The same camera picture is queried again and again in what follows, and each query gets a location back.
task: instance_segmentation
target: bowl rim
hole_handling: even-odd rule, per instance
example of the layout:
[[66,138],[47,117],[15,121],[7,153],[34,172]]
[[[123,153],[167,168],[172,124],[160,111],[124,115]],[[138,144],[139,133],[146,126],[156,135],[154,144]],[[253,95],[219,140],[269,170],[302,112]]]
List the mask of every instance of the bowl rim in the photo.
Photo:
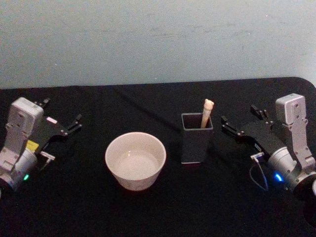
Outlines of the bowl rim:
[[[124,137],[124,136],[130,136],[130,135],[132,135],[132,134],[141,134],[141,135],[145,135],[145,136],[149,136],[149,137],[153,138],[154,140],[156,140],[156,141],[161,145],[162,150],[163,150],[163,159],[162,159],[162,163],[161,163],[161,165],[159,166],[159,168],[156,170],[155,173],[153,173],[153,174],[151,174],[151,175],[149,175],[149,176],[147,176],[147,177],[145,177],[145,178],[143,178],[143,179],[130,179],[130,178],[126,178],[126,177],[121,177],[120,175],[117,175],[117,174],[109,167],[109,164],[108,164],[108,159],[107,159],[108,156],[107,156],[107,153],[108,153],[109,147],[112,146],[113,143],[115,143],[118,139],[120,139],[120,138],[122,138],[122,137]],[[161,171],[162,167],[164,166],[165,162],[166,162],[166,157],[167,157],[166,149],[165,149],[163,143],[161,142],[161,140],[159,140],[157,137],[155,137],[155,136],[153,136],[153,135],[151,135],[151,134],[148,134],[148,133],[146,133],[146,132],[128,132],[128,133],[125,133],[125,134],[122,134],[122,135],[118,136],[117,138],[115,138],[115,139],[108,145],[108,147],[107,147],[107,149],[106,149],[106,151],[105,151],[104,160],[105,160],[105,164],[106,164],[106,166],[108,167],[108,169],[109,169],[115,176],[117,176],[117,177],[119,177],[119,178],[121,178],[121,179],[124,179],[124,180],[137,181],[137,180],[145,180],[145,179],[148,179],[148,178],[150,178],[150,177],[156,175],[157,173],[159,173],[159,172]]]

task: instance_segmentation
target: black table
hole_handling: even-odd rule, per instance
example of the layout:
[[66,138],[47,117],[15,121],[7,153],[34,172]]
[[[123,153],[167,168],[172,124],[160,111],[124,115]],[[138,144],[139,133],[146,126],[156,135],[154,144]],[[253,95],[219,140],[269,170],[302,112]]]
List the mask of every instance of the black table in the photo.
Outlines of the black table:
[[[304,203],[272,178],[270,191],[249,178],[255,150],[221,131],[220,116],[236,126],[255,121],[251,104],[275,119],[275,100],[290,93],[307,103],[308,145],[316,154],[316,89],[300,78],[71,86],[0,90],[0,145],[10,104],[23,96],[51,98],[45,114],[67,125],[81,113],[83,128],[52,144],[56,155],[38,177],[0,204],[0,236],[316,236],[302,215]],[[181,164],[181,113],[215,102],[214,140],[205,163]],[[117,136],[143,131],[156,136],[167,160],[149,189],[123,189],[105,166]]]

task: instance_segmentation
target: yellow label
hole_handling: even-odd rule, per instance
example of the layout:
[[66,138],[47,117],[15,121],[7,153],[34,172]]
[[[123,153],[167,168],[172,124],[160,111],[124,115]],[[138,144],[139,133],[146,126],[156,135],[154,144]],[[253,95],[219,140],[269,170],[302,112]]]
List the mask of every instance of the yellow label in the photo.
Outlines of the yellow label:
[[37,144],[31,140],[28,140],[28,142],[26,144],[26,148],[32,152],[35,152],[38,147],[39,147],[39,144]]

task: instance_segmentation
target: white bowl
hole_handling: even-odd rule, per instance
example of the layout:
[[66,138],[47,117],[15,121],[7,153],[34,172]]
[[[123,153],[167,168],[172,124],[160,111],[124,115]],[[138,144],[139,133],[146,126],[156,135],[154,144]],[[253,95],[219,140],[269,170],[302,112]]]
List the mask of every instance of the white bowl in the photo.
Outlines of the white bowl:
[[130,132],[114,139],[105,152],[105,163],[126,189],[140,191],[157,179],[166,161],[162,142],[144,132]]

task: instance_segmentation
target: green led light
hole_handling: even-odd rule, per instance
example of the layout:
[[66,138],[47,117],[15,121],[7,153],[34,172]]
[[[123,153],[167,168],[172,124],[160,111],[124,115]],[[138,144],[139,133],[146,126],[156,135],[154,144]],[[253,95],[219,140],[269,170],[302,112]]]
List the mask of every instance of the green led light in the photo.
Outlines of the green led light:
[[24,181],[25,181],[25,180],[28,180],[29,177],[30,177],[30,176],[27,174],[27,175],[24,176],[24,179],[23,179],[23,180],[24,180]]

